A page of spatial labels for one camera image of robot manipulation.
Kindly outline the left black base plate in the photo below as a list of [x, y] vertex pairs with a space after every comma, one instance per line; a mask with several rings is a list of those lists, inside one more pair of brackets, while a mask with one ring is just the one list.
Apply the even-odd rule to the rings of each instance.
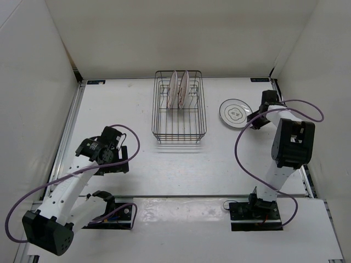
[[137, 207], [135, 203], [115, 203], [109, 212], [114, 211], [108, 218], [91, 222], [85, 228], [97, 230], [131, 230], [135, 223]]

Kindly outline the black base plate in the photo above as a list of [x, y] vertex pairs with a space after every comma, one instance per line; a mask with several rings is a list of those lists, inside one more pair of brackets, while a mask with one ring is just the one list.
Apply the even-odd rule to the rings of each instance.
[[115, 203], [109, 212], [114, 211], [108, 218], [91, 222], [85, 228], [97, 230], [131, 230], [135, 223], [137, 207], [135, 203]]
[[248, 202], [229, 202], [232, 231], [282, 231], [277, 204], [272, 209], [249, 210]]

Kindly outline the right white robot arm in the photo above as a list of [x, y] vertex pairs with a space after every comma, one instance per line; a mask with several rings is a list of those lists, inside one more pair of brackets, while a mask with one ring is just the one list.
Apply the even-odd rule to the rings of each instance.
[[259, 219], [274, 210], [278, 191], [286, 180], [312, 158], [315, 124], [295, 117], [285, 106], [261, 106], [247, 116], [252, 128], [257, 130], [272, 123], [276, 133], [271, 147], [272, 163], [263, 181], [268, 186], [255, 187], [249, 195], [246, 212], [249, 217]]

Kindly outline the right blue corner label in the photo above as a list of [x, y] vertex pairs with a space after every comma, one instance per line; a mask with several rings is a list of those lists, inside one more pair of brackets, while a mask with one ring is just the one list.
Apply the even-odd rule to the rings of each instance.
[[250, 78], [251, 82], [270, 82], [269, 78], [263, 78], [263, 77], [252, 77]]

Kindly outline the left blue corner label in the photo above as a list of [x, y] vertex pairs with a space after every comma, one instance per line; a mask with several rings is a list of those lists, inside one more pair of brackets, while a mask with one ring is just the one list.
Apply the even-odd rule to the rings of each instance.
[[106, 80], [89, 80], [87, 81], [87, 85], [103, 85]]

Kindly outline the black patterned white plate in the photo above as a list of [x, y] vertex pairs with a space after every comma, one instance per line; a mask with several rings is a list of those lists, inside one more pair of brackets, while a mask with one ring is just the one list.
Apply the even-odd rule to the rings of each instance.
[[219, 116], [223, 123], [234, 129], [244, 128], [247, 116], [252, 113], [251, 107], [239, 99], [225, 100], [219, 107]]

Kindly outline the red patterned plate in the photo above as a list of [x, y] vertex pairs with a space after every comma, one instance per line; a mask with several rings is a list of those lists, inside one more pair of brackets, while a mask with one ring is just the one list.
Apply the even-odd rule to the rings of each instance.
[[188, 87], [189, 87], [189, 72], [184, 71], [182, 75], [182, 79], [179, 85], [178, 92], [178, 108], [182, 109], [185, 104], [186, 97], [188, 95]]
[[176, 91], [177, 91], [177, 86], [178, 86], [178, 75], [176, 71], [173, 71], [168, 85], [167, 104], [166, 104], [167, 109], [172, 108]]

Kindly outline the blue corner label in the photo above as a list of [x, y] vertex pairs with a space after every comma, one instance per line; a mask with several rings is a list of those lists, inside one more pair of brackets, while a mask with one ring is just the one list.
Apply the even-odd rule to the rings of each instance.
[[106, 80], [89, 80], [87, 81], [87, 85], [103, 85]]
[[269, 78], [263, 78], [263, 77], [252, 77], [250, 78], [251, 82], [270, 82]]

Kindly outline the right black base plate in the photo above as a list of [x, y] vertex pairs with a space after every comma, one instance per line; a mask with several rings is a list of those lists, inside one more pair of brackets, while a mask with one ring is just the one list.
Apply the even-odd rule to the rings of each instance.
[[229, 202], [232, 231], [282, 231], [277, 204], [272, 209], [249, 210], [248, 202]]

